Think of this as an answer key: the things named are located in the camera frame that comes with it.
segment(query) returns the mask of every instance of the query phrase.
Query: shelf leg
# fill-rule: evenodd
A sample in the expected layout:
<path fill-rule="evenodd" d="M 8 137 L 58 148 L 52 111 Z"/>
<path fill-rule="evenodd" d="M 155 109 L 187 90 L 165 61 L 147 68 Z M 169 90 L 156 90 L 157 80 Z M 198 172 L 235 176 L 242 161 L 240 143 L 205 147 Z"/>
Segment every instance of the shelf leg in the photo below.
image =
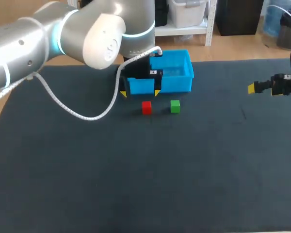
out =
<path fill-rule="evenodd" d="M 207 20 L 207 33 L 206 33 L 205 46 L 211 46 L 216 8 L 217 8 L 217 0 L 209 0 L 209 12 L 208 12 L 208 20 Z"/>

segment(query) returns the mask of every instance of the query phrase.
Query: red cube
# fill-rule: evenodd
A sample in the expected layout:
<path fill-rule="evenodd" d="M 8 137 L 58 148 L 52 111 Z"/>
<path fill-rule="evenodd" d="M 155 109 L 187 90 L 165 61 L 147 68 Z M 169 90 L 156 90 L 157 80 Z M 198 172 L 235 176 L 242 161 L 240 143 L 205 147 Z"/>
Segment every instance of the red cube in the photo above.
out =
<path fill-rule="evenodd" d="M 152 114 L 151 101 L 143 101 L 142 102 L 142 114 L 143 115 L 151 115 Z"/>

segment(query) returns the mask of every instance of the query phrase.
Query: cable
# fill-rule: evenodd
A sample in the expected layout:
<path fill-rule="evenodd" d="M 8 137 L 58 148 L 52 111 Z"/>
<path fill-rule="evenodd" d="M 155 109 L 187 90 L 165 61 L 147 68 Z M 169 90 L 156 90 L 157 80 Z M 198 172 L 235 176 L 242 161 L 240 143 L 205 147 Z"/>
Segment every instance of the cable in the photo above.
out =
<path fill-rule="evenodd" d="M 132 62 L 135 62 L 145 56 L 148 56 L 150 55 L 151 53 L 155 52 L 155 51 L 158 51 L 158 54 L 159 55 L 162 55 L 162 50 L 160 47 L 156 46 L 138 56 L 135 56 L 127 61 L 125 61 L 123 64 L 121 64 L 117 70 L 117 73 L 116 73 L 116 81 L 115 81 L 115 89 L 114 89 L 114 95 L 113 95 L 113 98 L 111 100 L 111 103 L 110 105 L 108 106 L 108 108 L 102 113 L 100 114 L 99 116 L 96 116 L 96 117 L 86 117 L 86 116 L 82 116 L 76 112 L 74 112 L 73 110 L 71 110 L 70 108 L 68 108 L 67 106 L 65 106 L 55 95 L 54 93 L 52 92 L 52 90 L 50 89 L 49 85 L 47 84 L 47 82 L 43 79 L 43 77 L 38 74 L 38 73 L 34 73 L 33 75 L 36 76 L 41 84 L 44 86 L 44 88 L 46 89 L 46 91 L 49 93 L 49 95 L 52 97 L 52 99 L 59 105 L 61 106 L 65 111 L 67 111 L 68 113 L 70 113 L 71 115 L 79 118 L 79 119 L 82 119 L 82 120 L 87 120 L 87 121 L 94 121 L 94 120 L 99 120 L 101 118 L 103 118 L 105 115 L 107 115 L 109 113 L 109 111 L 112 109 L 114 103 L 115 103 L 115 100 L 116 100 L 116 97 L 117 97 L 117 94 L 118 94 L 118 89 L 119 89 L 119 81 L 120 81 L 120 76 L 121 76 L 121 71 L 124 69 L 125 66 L 127 66 L 128 64 L 132 63 Z"/>
<path fill-rule="evenodd" d="M 20 85 L 26 78 L 20 79 L 17 82 L 9 85 L 7 88 L 0 91 L 0 99 L 2 99 L 4 96 L 6 96 L 10 91 L 12 91 L 15 87 Z"/>
<path fill-rule="evenodd" d="M 288 14 L 288 15 L 291 17 L 291 14 L 290 14 L 290 12 L 286 11 L 286 10 L 285 10 L 285 9 L 283 9 L 282 7 L 280 7 L 280 6 L 276 6 L 276 5 L 269 5 L 268 7 L 270 7 L 270 6 L 277 7 L 278 9 L 280 9 L 280 10 L 284 11 L 285 13 L 287 13 L 287 14 Z"/>

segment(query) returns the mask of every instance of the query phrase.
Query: green cube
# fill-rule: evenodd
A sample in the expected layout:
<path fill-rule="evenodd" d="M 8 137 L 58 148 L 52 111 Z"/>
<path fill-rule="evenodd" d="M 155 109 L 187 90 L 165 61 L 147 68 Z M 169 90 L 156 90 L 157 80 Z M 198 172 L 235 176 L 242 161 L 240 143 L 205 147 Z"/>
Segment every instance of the green cube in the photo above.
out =
<path fill-rule="evenodd" d="M 170 101 L 170 112 L 171 113 L 180 113 L 180 101 L 179 100 Z"/>

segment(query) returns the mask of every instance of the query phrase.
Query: blue box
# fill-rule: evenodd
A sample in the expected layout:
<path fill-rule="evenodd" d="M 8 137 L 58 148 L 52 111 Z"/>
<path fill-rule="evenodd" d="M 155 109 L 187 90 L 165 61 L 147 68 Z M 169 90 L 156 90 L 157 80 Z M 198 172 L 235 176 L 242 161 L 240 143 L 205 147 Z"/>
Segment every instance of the blue box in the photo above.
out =
<path fill-rule="evenodd" d="M 162 57 L 151 57 L 152 69 L 163 69 L 160 93 L 190 92 L 194 78 L 193 66 L 187 50 L 163 51 Z M 154 94 L 154 79 L 128 78 L 130 94 Z"/>

